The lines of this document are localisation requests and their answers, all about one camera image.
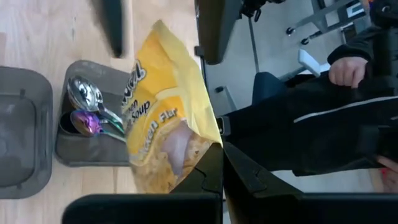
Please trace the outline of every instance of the spoon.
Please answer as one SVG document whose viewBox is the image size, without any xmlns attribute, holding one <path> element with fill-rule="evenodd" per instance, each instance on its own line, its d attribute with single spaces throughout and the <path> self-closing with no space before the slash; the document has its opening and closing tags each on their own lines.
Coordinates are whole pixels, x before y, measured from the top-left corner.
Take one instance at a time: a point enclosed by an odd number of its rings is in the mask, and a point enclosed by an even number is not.
<svg viewBox="0 0 398 224">
<path fill-rule="evenodd" d="M 99 112 L 108 119 L 118 131 L 124 134 L 122 119 L 104 106 L 103 97 L 96 85 L 89 80 L 76 75 L 69 78 L 68 96 L 74 107 L 89 112 Z"/>
<path fill-rule="evenodd" d="M 75 110 L 70 114 L 70 121 L 72 122 L 73 127 L 75 127 L 82 135 L 94 137 L 99 134 L 106 134 L 112 138 L 126 142 L 123 137 L 105 131 L 101 126 L 100 119 L 92 112 Z"/>
</svg>

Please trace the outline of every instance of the yellow bag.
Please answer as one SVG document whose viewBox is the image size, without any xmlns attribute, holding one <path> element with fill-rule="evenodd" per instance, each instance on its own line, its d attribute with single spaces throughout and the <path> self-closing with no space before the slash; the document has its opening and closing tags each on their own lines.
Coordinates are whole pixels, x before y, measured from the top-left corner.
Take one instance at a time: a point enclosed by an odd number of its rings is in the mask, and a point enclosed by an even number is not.
<svg viewBox="0 0 398 224">
<path fill-rule="evenodd" d="M 169 193 L 221 137 L 198 65 L 162 21 L 136 57 L 122 105 L 134 180 Z"/>
</svg>

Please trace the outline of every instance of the silver spoon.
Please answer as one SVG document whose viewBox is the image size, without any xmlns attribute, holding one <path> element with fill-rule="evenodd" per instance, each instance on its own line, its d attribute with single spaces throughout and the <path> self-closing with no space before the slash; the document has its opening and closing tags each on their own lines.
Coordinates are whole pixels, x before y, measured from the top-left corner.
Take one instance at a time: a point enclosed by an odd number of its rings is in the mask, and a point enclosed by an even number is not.
<svg viewBox="0 0 398 224">
<path fill-rule="evenodd" d="M 102 94 L 96 85 L 76 75 L 69 78 L 67 90 L 74 107 L 90 112 L 98 111 L 124 134 L 122 119 L 104 106 Z"/>
<path fill-rule="evenodd" d="M 100 119 L 92 112 L 75 110 L 70 114 L 70 121 L 73 127 L 82 135 L 94 137 L 99 134 L 106 134 L 112 138 L 126 142 L 123 137 L 105 131 L 101 126 Z"/>
</svg>

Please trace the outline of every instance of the gray tray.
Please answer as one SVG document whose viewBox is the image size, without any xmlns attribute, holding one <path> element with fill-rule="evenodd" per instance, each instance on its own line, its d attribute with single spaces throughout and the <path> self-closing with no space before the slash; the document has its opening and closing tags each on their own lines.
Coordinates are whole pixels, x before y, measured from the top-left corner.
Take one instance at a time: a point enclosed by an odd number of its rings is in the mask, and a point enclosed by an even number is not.
<svg viewBox="0 0 398 224">
<path fill-rule="evenodd" d="M 51 84 L 37 72 L 0 67 L 0 198 L 43 189 L 52 151 Z"/>
<path fill-rule="evenodd" d="M 105 107 L 121 115 L 123 91 L 130 74 L 82 60 L 70 65 L 65 75 L 58 123 L 64 113 L 74 110 L 66 88 L 67 80 L 74 75 L 81 75 L 98 86 L 103 94 Z M 112 127 L 105 125 L 107 131 L 119 134 Z M 72 167 L 129 165 L 126 145 L 123 142 L 102 134 L 93 138 L 73 135 L 60 126 L 57 131 L 55 155 L 60 162 Z"/>
</svg>

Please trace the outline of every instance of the white stripe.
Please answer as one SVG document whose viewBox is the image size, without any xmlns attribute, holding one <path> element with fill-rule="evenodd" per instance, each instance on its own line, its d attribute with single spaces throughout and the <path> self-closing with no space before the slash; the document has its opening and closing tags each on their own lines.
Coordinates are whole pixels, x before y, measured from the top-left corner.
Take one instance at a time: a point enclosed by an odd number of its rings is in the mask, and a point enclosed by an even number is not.
<svg viewBox="0 0 398 224">
<path fill-rule="evenodd" d="M 386 101 L 386 100 L 394 100 L 394 99 L 398 99 L 398 96 L 385 96 L 385 97 L 379 97 L 379 98 L 374 98 L 374 99 L 370 99 L 370 100 L 350 103 L 350 104 L 344 105 L 344 106 L 336 108 L 336 109 L 322 111 L 322 112 L 316 112 L 316 113 L 310 113 L 310 114 L 301 116 L 299 118 L 294 119 L 293 123 L 298 123 L 300 121 L 303 121 L 308 118 L 312 118 L 314 116 L 320 116 L 320 115 L 324 115 L 324 114 L 328 114 L 328 113 L 333 113 L 333 112 L 336 112 L 339 110 L 343 110 L 343 109 L 347 109 L 347 108 L 351 108 L 351 107 L 355 107 L 355 106 L 361 106 L 361 105 L 366 105 L 369 103 L 381 102 L 381 101 Z"/>
</svg>

